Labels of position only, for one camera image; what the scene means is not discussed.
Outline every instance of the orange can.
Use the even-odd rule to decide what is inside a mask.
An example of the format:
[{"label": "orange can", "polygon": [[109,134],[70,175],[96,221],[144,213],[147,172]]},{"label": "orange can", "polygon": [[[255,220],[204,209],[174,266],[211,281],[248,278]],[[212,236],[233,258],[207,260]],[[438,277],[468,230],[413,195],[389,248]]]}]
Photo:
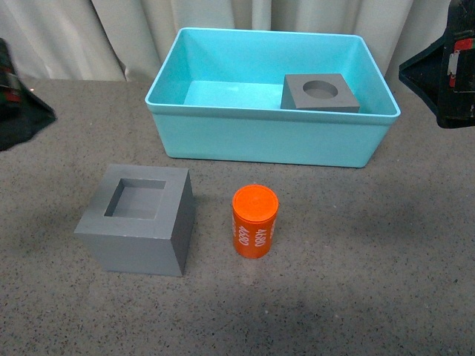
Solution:
[{"label": "orange can", "polygon": [[279,200],[259,184],[246,185],[232,198],[232,233],[236,251],[259,258],[270,250]]}]

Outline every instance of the plastic bin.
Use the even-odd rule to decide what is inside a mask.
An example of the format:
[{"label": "plastic bin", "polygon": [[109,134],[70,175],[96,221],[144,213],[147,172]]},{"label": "plastic bin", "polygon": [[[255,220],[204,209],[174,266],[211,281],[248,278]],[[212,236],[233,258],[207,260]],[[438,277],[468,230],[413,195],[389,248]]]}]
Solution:
[{"label": "plastic bin", "polygon": [[[358,113],[280,109],[285,74],[340,73]],[[364,167],[400,114],[363,39],[183,28],[145,98],[166,153]]]}]

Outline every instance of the black object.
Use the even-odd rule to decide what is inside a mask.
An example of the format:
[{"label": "black object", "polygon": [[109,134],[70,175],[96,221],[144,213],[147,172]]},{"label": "black object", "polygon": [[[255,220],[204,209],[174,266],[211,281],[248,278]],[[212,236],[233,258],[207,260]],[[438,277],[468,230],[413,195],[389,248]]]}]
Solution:
[{"label": "black object", "polygon": [[0,151],[32,139],[55,120],[53,109],[16,77],[7,44],[0,39]]},{"label": "black object", "polygon": [[452,0],[443,36],[399,66],[441,128],[475,126],[475,0]]}]

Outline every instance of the white curtain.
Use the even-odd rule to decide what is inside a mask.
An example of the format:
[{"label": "white curtain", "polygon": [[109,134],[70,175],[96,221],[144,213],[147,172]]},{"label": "white curtain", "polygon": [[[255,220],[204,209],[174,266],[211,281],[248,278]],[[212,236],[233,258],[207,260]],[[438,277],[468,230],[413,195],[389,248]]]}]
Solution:
[{"label": "white curtain", "polygon": [[393,90],[444,32],[450,0],[0,0],[21,76],[150,80],[181,27],[354,33]]}]

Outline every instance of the gray cube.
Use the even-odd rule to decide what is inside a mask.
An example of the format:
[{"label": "gray cube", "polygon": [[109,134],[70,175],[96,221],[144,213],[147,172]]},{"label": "gray cube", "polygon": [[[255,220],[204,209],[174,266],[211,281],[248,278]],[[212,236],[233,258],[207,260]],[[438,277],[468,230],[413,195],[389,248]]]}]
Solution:
[{"label": "gray cube", "polygon": [[281,109],[357,113],[359,103],[341,74],[287,74]]},{"label": "gray cube", "polygon": [[194,213],[188,169],[109,165],[74,234],[107,271],[181,277]]}]

